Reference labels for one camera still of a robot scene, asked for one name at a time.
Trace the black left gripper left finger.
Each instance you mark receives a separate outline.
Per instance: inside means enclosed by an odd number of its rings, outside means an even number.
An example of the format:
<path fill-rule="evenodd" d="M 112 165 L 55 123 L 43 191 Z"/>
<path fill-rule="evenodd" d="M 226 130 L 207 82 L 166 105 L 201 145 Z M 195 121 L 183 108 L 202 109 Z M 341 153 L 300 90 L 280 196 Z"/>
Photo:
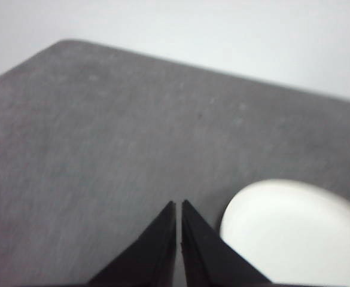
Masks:
<path fill-rule="evenodd" d="M 171 284 L 176 255 L 176 206 L 170 201 L 144 232 L 89 284 Z"/>

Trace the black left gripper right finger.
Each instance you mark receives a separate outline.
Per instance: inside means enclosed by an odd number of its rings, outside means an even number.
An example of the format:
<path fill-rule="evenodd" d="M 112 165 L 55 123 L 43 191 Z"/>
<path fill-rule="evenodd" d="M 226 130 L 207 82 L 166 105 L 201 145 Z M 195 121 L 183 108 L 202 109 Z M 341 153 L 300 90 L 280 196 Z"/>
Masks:
<path fill-rule="evenodd" d="M 195 207 L 182 203 L 182 255 L 188 284 L 271 284 L 236 253 Z"/>

